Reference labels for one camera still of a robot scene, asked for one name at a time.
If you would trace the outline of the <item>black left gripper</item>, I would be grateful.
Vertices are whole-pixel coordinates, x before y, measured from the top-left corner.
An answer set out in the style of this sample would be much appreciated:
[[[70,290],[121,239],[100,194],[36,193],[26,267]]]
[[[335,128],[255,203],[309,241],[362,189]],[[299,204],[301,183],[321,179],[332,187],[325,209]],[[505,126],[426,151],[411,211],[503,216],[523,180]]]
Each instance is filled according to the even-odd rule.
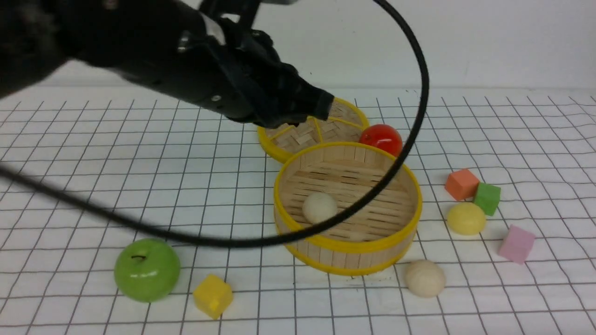
[[[239,123],[277,128],[326,120],[334,96],[284,63],[256,15],[198,13],[186,30],[186,101]]]

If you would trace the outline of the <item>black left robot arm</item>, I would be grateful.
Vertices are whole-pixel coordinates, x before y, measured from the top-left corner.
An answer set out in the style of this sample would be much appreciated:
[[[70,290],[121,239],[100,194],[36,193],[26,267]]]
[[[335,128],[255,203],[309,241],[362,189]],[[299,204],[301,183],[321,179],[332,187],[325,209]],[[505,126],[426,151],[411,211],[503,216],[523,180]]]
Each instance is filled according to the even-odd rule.
[[[277,128],[326,120],[334,102],[268,34],[252,28],[259,0],[3,0],[0,91],[8,97],[67,61],[219,113]]]

